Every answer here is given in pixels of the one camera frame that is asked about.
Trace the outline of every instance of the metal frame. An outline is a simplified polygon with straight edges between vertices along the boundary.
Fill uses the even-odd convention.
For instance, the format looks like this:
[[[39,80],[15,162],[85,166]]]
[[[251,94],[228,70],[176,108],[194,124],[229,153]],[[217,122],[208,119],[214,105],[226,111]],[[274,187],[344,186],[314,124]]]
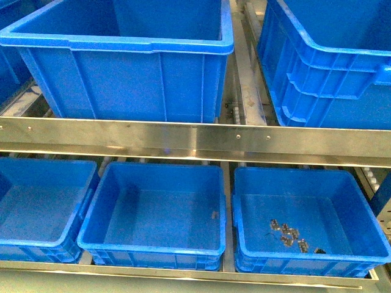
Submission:
[[[100,172],[112,160],[111,156],[120,160],[125,157],[200,160],[203,164],[220,161],[228,214],[227,249],[221,271],[95,266],[91,265],[88,253],[79,264],[0,261],[0,270],[342,289],[362,289],[379,281],[374,270],[364,279],[235,272],[228,162],[391,168],[391,131],[266,126],[263,106],[269,103],[268,97],[261,76],[254,75],[254,70],[260,72],[255,53],[260,26],[252,6],[239,2],[245,11],[243,14],[233,7],[235,59],[239,62],[230,58],[234,68],[228,71],[232,76],[227,80],[234,84],[225,87],[232,92],[225,93],[227,113],[221,118],[226,123],[232,111],[229,120],[235,125],[26,118],[51,115],[38,91],[34,91],[38,93],[35,96],[17,96],[15,103],[0,113],[0,151],[105,156]],[[243,27],[245,22],[249,23],[247,30]],[[241,118],[246,125],[239,125]]]
[[[135,267],[111,267],[85,264],[52,264],[11,261],[1,261],[0,270],[342,289],[362,289],[363,286],[373,284],[379,280],[374,270],[370,271],[369,279],[308,277],[235,272],[202,272],[196,270],[144,269]]]

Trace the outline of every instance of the stainless steel beam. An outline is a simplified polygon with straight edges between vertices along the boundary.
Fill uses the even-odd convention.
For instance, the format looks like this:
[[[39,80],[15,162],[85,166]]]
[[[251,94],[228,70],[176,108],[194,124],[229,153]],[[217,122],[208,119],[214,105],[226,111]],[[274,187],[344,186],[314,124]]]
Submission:
[[[0,151],[391,167],[391,131],[0,117]]]
[[[374,284],[379,281],[374,270],[370,271],[369,278],[363,279],[259,273],[205,272],[196,270],[144,269],[135,267],[18,261],[0,261],[0,270],[342,289],[362,289],[365,285]]]

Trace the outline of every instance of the empty bin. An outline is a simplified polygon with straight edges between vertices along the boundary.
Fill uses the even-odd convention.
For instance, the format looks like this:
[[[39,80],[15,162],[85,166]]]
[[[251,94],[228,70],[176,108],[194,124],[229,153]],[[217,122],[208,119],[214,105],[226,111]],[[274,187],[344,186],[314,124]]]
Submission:
[[[222,170],[111,163],[78,245],[95,264],[217,270],[225,249]]]
[[[75,263],[94,162],[0,159],[0,260]]]
[[[362,278],[391,261],[390,244],[348,172],[238,168],[233,215],[240,272]],[[297,230],[297,240],[282,239],[294,239],[283,224]]]
[[[0,32],[57,117],[214,122],[228,0],[55,0]]]
[[[391,129],[388,0],[269,0],[258,45],[279,123]]]

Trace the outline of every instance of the metal part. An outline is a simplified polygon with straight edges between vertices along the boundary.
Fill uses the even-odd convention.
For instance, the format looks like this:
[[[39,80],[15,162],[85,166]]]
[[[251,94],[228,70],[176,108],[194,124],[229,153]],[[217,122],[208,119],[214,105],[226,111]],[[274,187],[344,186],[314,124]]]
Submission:
[[[322,248],[315,249],[314,253],[321,254],[321,255],[325,255],[326,254],[326,252]]]
[[[111,267],[85,264],[55,264],[42,262],[0,261],[0,270],[14,272],[72,273],[118,277],[157,278],[170,280],[214,281],[228,283],[269,284],[283,286],[362,289],[379,281],[374,270],[369,278],[310,277],[234,272],[202,272],[196,270],[143,269],[135,267]]]
[[[286,247],[291,247],[293,245],[293,239],[286,236],[281,236],[280,240]]]
[[[290,234],[290,229],[289,229],[287,224],[282,224],[281,232],[282,232],[282,234],[285,234],[285,235],[289,235]]]
[[[222,259],[222,270],[223,272],[233,273],[235,272],[235,255],[233,249],[230,166],[228,162],[221,162],[220,167],[224,174],[224,193],[227,211],[227,223],[225,226],[225,252]]]
[[[28,83],[8,105],[0,111],[3,117],[42,117],[49,110],[42,92],[34,81]]]
[[[235,38],[235,57],[238,66],[241,99],[246,125],[266,125],[261,99],[252,71],[250,56],[243,31],[241,19],[243,15],[232,7],[232,22]]]
[[[289,235],[292,236],[293,240],[298,240],[300,233],[299,233],[299,230],[290,228]]]
[[[281,229],[280,225],[279,225],[279,223],[277,222],[276,219],[273,219],[273,220],[270,221],[270,227],[271,227],[272,230],[276,230],[276,231]]]
[[[391,131],[17,117],[0,126],[0,151],[391,167]]]
[[[298,245],[301,253],[308,253],[308,249],[310,248],[310,246],[308,245],[307,241],[301,239],[298,241]]]

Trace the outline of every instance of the shelving rack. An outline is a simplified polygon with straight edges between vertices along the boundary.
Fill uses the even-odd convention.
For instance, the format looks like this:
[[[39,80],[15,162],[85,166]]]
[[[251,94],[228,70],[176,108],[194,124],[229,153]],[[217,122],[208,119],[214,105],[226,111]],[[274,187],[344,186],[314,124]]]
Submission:
[[[224,169],[228,214],[227,249],[221,270],[95,266],[88,253],[84,253],[79,264],[0,261],[0,270],[340,289],[365,289],[378,282],[380,275],[391,291],[390,281],[385,280],[389,278],[386,267],[371,270],[364,279],[235,272],[230,209],[232,168],[247,162],[352,167],[370,199],[376,191],[375,184],[381,182],[376,179],[373,183],[376,176],[369,176],[368,168],[381,167],[383,173],[391,168],[391,131],[277,126],[254,49],[263,15],[256,13],[251,3],[231,2],[235,53],[228,62],[222,115],[215,124],[53,118],[34,81],[29,81],[0,109],[0,152],[11,156],[96,156],[100,157],[100,172],[113,160],[200,162],[195,164],[216,161],[211,164],[220,164]],[[391,219],[387,216],[391,217],[391,213],[386,212],[382,226],[388,233],[387,223],[391,225]]]

